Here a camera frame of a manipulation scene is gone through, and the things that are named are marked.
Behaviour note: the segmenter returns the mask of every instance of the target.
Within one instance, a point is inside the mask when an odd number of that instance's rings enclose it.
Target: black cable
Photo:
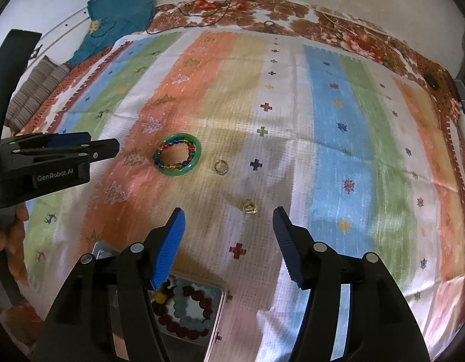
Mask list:
[[[174,4],[168,4],[168,5],[172,5],[173,7],[179,9],[179,11],[180,11],[184,16],[189,16],[189,17],[192,17],[192,16],[209,17],[209,16],[212,16],[212,15],[216,14],[219,10],[221,10],[221,9],[224,7],[224,6],[222,6],[222,7],[218,8],[218,9],[216,9],[213,13],[211,13],[211,14],[209,14],[209,15],[187,15],[187,14],[185,14],[179,7],[177,7],[176,5],[174,5]],[[167,28],[167,29],[165,29],[165,30],[160,30],[160,31],[157,31],[157,32],[154,32],[154,33],[150,33],[150,32],[148,31],[148,29],[147,29],[146,32],[147,32],[147,34],[149,34],[149,35],[155,35],[155,34],[163,33],[164,31],[174,30],[174,29],[176,29],[176,28],[197,28],[197,27],[202,28],[202,27],[214,26],[214,25],[216,25],[224,16],[226,16],[226,13],[229,11],[229,8],[231,7],[231,5],[232,5],[232,0],[229,1],[229,4],[228,4],[226,10],[224,11],[224,13],[222,14],[222,16],[221,16],[219,19],[217,19],[214,23],[206,24],[206,25],[204,25],[204,26],[200,26],[200,25],[195,25],[195,26],[193,26],[193,25],[175,26],[175,27]]]

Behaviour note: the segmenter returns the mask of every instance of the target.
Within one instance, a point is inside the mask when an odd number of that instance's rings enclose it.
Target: striped blanket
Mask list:
[[[233,295],[211,360],[287,360],[308,295],[272,232],[282,205],[338,253],[380,255],[432,357],[465,320],[465,146],[416,82],[300,37],[196,28],[124,37],[62,88],[25,132],[88,131],[121,151],[92,166],[89,184],[27,203],[26,297],[42,317],[96,241],[142,241],[178,206],[186,233],[174,270]],[[202,156],[171,177],[151,155],[177,132],[197,137]],[[243,213],[246,199],[256,214]]]

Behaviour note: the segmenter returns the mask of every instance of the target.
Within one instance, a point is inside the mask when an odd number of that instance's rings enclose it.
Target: human hand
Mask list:
[[[28,274],[24,264],[24,222],[29,218],[28,209],[24,203],[21,203],[16,207],[16,216],[8,235],[0,230],[0,250],[4,248],[7,250],[9,272],[25,286],[28,286]]]

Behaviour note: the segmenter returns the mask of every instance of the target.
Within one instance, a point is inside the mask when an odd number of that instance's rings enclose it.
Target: gold ring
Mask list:
[[[254,201],[247,199],[243,204],[243,211],[246,214],[255,214],[257,212],[257,206],[254,204]]]
[[[224,176],[229,171],[229,165],[225,160],[219,159],[214,164],[214,170],[215,170],[216,174],[219,174],[220,176]]]

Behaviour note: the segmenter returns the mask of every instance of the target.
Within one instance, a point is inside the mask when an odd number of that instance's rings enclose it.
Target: teal garment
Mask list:
[[[155,0],[90,0],[88,14],[96,22],[68,64],[73,67],[125,35],[144,31],[155,15]]]

